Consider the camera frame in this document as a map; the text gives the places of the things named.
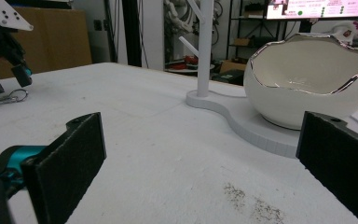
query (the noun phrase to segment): dirt speck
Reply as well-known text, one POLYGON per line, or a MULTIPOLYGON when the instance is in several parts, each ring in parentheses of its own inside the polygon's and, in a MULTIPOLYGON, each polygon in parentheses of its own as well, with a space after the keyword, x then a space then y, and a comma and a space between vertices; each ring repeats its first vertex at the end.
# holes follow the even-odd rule
POLYGON ((273 207, 260 199, 256 199, 255 210, 252 218, 259 223, 283 224, 285 213, 280 209, 273 207))
POLYGON ((241 212, 241 209, 245 206, 245 192, 241 189, 236 189, 230 183, 225 185, 224 190, 235 210, 241 212))

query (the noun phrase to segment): silver bowl rim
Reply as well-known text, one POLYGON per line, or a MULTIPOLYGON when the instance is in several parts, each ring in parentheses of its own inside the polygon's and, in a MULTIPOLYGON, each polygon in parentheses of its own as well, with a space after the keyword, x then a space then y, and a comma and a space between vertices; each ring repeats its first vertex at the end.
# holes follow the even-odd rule
POLYGON ((330 95, 330 94, 334 94, 334 93, 338 93, 341 91, 345 91, 352 83, 354 83, 357 79, 358 79, 358 74, 355 74, 354 76, 352 76, 347 82, 344 83, 344 85, 342 85, 341 87, 339 87, 336 90, 330 91, 328 93, 316 93, 316 92, 311 92, 311 91, 304 91, 304 90, 300 90, 300 89, 292 89, 292 88, 283 88, 280 86, 268 86, 263 84, 262 82, 260 82, 260 80, 258 80, 257 76, 255 75, 255 70, 254 70, 254 59, 260 55, 260 53, 262 53, 266 48, 273 46, 273 45, 280 45, 280 44, 284 44, 286 42, 289 42, 295 38, 298 38, 299 36, 305 36, 305 37, 312 37, 312 38, 330 38, 333 40, 333 43, 336 43, 337 45, 341 46, 344 49, 347 49, 349 51, 355 51, 358 52, 358 49, 354 49, 344 43, 342 43, 341 41, 339 41, 335 36, 333 35, 326 35, 326 34, 313 34, 313 33, 297 33, 295 35, 292 35, 290 38, 286 39, 286 40, 281 40, 281 41, 273 41, 273 42, 269 42, 267 44, 265 44, 263 47, 261 47, 255 54, 252 55, 252 57, 249 59, 250 62, 250 66, 252 68, 252 75, 254 76, 254 78, 257 80, 257 82, 266 88, 281 88, 281 89, 287 89, 290 91, 302 91, 305 93, 310 93, 310 94, 318 94, 318 95, 330 95))

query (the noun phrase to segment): black bracket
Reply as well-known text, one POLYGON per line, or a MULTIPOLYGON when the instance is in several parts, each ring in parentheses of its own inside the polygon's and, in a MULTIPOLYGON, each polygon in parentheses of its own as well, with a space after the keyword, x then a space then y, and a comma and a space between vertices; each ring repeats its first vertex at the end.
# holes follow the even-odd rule
POLYGON ((358 133, 346 124, 306 112, 296 156, 358 218, 358 133))
POLYGON ((106 158, 101 114, 66 124, 47 147, 15 146, 0 155, 0 223, 14 223, 7 200, 27 188, 39 223, 64 223, 106 158))

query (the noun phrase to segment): white curved base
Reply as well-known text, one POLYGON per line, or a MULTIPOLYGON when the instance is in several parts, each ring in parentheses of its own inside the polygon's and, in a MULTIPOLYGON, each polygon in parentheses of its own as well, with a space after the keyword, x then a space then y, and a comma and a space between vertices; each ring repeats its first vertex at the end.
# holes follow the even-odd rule
MULTIPOLYGON (((190 91, 186 103, 221 114, 237 135, 256 147, 287 158, 296 157, 300 131, 285 129, 266 121, 246 97, 227 96, 213 91, 209 91, 207 97, 198 97, 197 91, 190 91)), ((356 120, 346 121, 351 129, 358 132, 356 120)))

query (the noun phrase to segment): white pole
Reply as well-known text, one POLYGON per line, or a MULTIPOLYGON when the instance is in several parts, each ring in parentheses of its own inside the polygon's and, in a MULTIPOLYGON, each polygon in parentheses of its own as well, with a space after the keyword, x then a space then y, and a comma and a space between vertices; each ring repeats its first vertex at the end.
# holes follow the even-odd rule
POLYGON ((199 72, 197 96, 207 97, 209 91, 211 45, 213 28, 213 3, 214 0, 201 0, 200 11, 205 18, 205 23, 200 23, 199 36, 199 72))
POLYGON ((199 7, 196 4, 196 1, 187 0, 187 2, 190 4, 190 6, 193 9, 194 13, 199 18, 200 23, 205 23, 205 15, 202 15, 202 12, 200 11, 199 7))
POLYGON ((197 57, 199 57, 199 51, 196 50, 196 48, 194 48, 190 42, 188 42, 184 37, 182 36, 179 36, 179 40, 182 41, 182 43, 188 48, 191 50, 191 52, 193 52, 194 55, 196 55, 197 57))

